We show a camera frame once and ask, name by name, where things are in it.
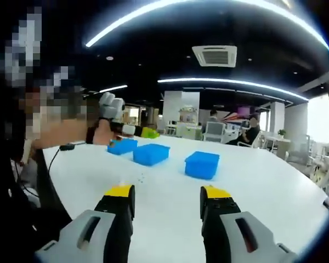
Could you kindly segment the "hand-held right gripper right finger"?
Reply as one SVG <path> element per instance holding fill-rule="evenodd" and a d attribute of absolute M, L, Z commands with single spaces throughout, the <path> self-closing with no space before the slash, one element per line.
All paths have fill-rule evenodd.
<path fill-rule="evenodd" d="M 262 222 L 241 211 L 225 190 L 201 187 L 200 218 L 206 262 L 294 262 L 297 258 L 274 241 Z"/>

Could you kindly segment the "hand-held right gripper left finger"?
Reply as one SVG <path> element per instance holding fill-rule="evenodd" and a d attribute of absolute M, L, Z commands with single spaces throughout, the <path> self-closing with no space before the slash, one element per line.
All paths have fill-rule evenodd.
<path fill-rule="evenodd" d="M 36 251 L 38 262 L 127 262 L 135 214 L 134 185 L 109 189 L 93 210 Z"/>

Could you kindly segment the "person's left hand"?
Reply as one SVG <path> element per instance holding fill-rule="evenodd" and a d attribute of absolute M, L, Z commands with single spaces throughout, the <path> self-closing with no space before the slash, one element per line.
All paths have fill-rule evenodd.
<path fill-rule="evenodd" d="M 106 119 L 100 119 L 98 127 L 95 129 L 93 136 L 93 144 L 95 145 L 109 145 L 114 139 L 114 133 L 110 128 L 110 123 Z"/>

